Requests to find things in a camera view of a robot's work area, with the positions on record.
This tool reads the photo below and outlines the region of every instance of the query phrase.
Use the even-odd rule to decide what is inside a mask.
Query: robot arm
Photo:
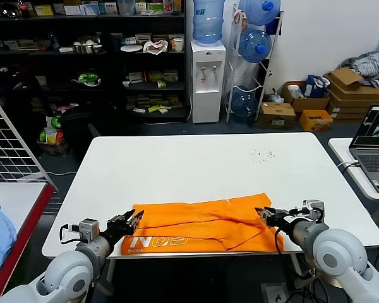
[[[118,215],[107,222],[107,229],[99,232],[98,222],[80,222],[80,240],[76,250],[66,251],[49,264],[46,271],[28,285],[20,285],[0,298],[0,303],[66,303],[79,302],[101,274],[105,259],[114,245],[125,235],[133,235],[143,212],[135,210]]]
[[[354,303],[379,303],[379,272],[368,261],[357,237],[301,217],[311,214],[307,207],[290,211],[256,208],[256,211],[269,227],[278,227],[299,245],[313,267],[336,279]]]

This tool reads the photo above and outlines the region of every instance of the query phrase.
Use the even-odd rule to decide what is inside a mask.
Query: power outlet
[[[146,2],[136,2],[135,4],[136,12],[141,13],[146,10]]]
[[[264,303],[284,303],[288,298],[285,283],[261,284],[261,291]]]

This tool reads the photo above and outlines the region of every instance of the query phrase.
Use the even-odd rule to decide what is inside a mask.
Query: laptop screen
[[[350,148],[379,148],[379,105],[372,105]]]

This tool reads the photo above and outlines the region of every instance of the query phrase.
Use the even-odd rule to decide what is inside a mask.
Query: laptop
[[[379,193],[379,105],[372,105],[369,109],[349,151]]]

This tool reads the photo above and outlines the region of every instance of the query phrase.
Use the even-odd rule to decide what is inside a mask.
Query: gray cloth
[[[349,58],[341,67],[351,67],[366,80],[379,80],[379,53],[369,52],[357,58]]]

